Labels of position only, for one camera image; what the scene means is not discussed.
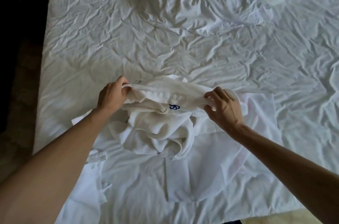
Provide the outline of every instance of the person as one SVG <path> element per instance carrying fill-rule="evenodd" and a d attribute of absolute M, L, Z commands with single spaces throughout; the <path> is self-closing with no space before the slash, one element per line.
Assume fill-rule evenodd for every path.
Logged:
<path fill-rule="evenodd" d="M 128 81 L 120 77 L 99 94 L 83 120 L 41 149 L 0 187 L 0 223 L 54 223 L 75 186 L 94 141 L 126 100 Z M 242 121 L 239 102 L 220 87 L 205 94 L 216 106 L 205 111 L 246 147 L 321 222 L 339 220 L 339 175 L 270 141 Z"/>

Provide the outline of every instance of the blue logo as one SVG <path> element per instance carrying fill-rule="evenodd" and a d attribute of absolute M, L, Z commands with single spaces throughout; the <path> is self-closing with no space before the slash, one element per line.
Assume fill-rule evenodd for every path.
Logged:
<path fill-rule="evenodd" d="M 175 105 L 175 104 L 170 104 L 170 105 L 169 105 L 169 108 L 170 108 L 171 110 L 179 110 L 179 109 L 180 109 L 180 106 L 179 106 L 179 105 Z"/>

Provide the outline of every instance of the person's left hand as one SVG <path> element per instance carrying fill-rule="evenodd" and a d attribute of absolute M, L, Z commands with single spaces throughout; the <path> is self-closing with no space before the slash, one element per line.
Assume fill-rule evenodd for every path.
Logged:
<path fill-rule="evenodd" d="M 121 88 L 125 84 L 128 84 L 128 80 L 124 76 L 120 76 L 116 82 L 108 83 L 100 91 L 97 108 L 109 115 L 115 113 L 126 101 L 126 95 L 131 90 L 130 87 Z"/>

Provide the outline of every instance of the person's left arm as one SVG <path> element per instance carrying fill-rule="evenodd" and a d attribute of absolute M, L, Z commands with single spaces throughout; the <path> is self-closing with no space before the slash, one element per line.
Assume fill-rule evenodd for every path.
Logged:
<path fill-rule="evenodd" d="M 75 186 L 100 130 L 126 100 L 120 77 L 99 95 L 98 106 L 56 138 L 0 186 L 0 223 L 54 223 Z"/>

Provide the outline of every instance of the bed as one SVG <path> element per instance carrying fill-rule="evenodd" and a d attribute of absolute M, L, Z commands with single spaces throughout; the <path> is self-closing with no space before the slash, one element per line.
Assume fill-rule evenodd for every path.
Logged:
<path fill-rule="evenodd" d="M 266 25 L 205 37 L 155 28 L 138 14 L 139 2 L 49 0 L 34 152 L 93 108 L 118 76 L 175 74 L 272 93 L 283 145 L 339 173 L 339 0 L 287 0 Z M 277 179 L 240 174 L 213 198 L 168 202 L 163 160 L 123 150 L 105 128 L 94 148 L 107 152 L 103 175 L 112 183 L 103 223 L 223 223 L 303 208 Z"/>

